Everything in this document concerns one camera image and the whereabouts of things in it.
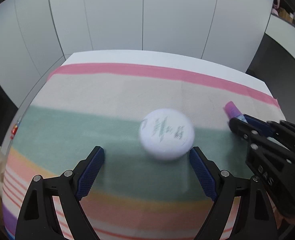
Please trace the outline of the purple cap tube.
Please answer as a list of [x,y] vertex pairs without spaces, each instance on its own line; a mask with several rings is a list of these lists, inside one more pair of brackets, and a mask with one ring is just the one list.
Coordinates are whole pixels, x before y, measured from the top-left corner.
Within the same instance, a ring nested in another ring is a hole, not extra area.
[[228,102],[223,109],[226,115],[228,116],[229,120],[231,120],[232,118],[237,118],[247,123],[247,120],[244,117],[244,115],[240,112],[240,110],[236,107],[236,105],[232,101]]

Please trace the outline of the white round compact case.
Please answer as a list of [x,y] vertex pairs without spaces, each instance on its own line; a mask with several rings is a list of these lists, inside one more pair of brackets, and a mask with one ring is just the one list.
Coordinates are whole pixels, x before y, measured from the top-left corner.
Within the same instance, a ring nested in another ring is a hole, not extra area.
[[175,109],[156,109],[140,123],[139,141],[145,152],[156,160],[181,158],[192,148],[194,139],[191,121]]

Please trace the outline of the small red bottle on floor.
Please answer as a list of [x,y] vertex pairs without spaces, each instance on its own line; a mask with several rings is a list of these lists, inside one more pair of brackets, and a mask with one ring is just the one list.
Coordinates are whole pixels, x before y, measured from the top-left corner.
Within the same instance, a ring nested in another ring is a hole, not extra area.
[[15,135],[17,133],[17,130],[18,130],[19,126],[20,126],[21,119],[22,119],[22,116],[20,116],[18,118],[17,122],[15,123],[15,125],[13,126],[13,128],[11,129],[11,134],[10,134],[10,139],[11,140],[15,137]]

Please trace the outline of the striped colourful blanket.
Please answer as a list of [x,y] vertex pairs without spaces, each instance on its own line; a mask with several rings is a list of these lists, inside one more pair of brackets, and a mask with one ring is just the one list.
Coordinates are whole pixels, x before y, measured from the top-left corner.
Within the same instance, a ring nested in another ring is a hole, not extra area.
[[5,168],[3,216],[10,237],[32,178],[55,177],[95,146],[105,163],[81,205],[101,239],[193,239],[207,198],[187,156],[157,161],[139,141],[140,123],[156,109],[188,117],[194,145],[222,170],[249,178],[247,144],[231,133],[224,106],[261,120],[284,118],[275,98],[231,81],[186,70],[117,63],[57,68],[20,121]]

